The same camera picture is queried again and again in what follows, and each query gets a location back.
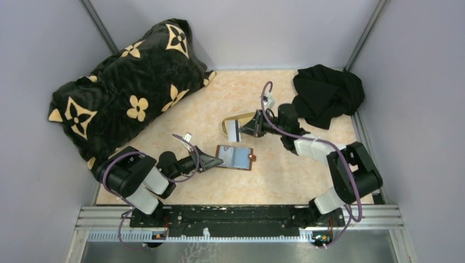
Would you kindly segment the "beige oval tray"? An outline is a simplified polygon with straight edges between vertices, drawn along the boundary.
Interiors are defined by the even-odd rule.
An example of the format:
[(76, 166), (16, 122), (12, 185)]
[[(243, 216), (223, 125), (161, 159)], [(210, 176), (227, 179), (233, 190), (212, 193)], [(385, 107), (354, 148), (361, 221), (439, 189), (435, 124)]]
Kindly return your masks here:
[(230, 120), (238, 120), (240, 125), (243, 126), (244, 124), (248, 123), (253, 119), (255, 112), (243, 113), (240, 115), (229, 116), (222, 120), (221, 128), (224, 136), (228, 136), (228, 121)]

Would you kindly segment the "white magnetic stripe card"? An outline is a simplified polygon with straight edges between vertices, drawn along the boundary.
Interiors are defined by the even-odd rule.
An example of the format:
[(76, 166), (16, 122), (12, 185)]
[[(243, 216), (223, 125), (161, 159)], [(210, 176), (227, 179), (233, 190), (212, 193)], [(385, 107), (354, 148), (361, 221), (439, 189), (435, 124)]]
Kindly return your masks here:
[(228, 140), (230, 142), (240, 142), (241, 141), (240, 121), (238, 119), (228, 120), (227, 128), (228, 128)]

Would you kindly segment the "brown leather card holder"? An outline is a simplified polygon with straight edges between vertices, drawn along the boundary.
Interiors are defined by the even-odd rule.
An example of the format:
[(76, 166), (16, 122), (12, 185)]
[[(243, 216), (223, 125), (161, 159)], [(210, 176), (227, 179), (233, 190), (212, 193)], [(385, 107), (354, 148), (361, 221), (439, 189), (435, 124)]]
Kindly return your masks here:
[(256, 161), (253, 148), (249, 147), (218, 145), (215, 157), (223, 161), (218, 168), (233, 170), (251, 171)]

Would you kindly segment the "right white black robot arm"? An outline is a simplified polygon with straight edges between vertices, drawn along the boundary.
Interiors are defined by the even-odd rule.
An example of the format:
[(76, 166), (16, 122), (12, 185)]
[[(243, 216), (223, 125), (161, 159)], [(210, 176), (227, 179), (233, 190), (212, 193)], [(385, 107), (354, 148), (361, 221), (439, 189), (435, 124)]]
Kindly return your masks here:
[(330, 212), (344, 205), (359, 204), (362, 197), (383, 185), (383, 179), (362, 143), (336, 145), (316, 137), (300, 126), (291, 104), (280, 105), (277, 116), (268, 109), (257, 110), (251, 120), (235, 124), (235, 134), (255, 138), (265, 134), (279, 135), (286, 150), (329, 168), (332, 187), (309, 202), (309, 220), (316, 226), (324, 225), (330, 219)]

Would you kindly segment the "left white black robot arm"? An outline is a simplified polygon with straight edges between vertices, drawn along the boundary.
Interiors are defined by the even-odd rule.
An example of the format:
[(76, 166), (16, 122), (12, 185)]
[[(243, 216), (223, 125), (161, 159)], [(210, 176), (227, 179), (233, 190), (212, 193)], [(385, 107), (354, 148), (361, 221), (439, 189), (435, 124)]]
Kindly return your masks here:
[(177, 184), (221, 164), (222, 159), (197, 146), (182, 159), (171, 151), (155, 159), (128, 146), (110, 159), (96, 161), (90, 170), (104, 189), (143, 212), (143, 220), (156, 227), (165, 218), (161, 200), (168, 198)]

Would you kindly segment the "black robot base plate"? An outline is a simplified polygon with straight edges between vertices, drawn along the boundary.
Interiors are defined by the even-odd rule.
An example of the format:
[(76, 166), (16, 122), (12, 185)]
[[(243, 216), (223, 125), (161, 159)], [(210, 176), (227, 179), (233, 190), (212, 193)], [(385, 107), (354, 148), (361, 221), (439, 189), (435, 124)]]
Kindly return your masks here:
[(308, 205), (164, 205), (151, 215), (135, 210), (130, 227), (168, 228), (169, 237), (297, 237), (307, 227), (342, 227), (340, 208), (319, 215)]

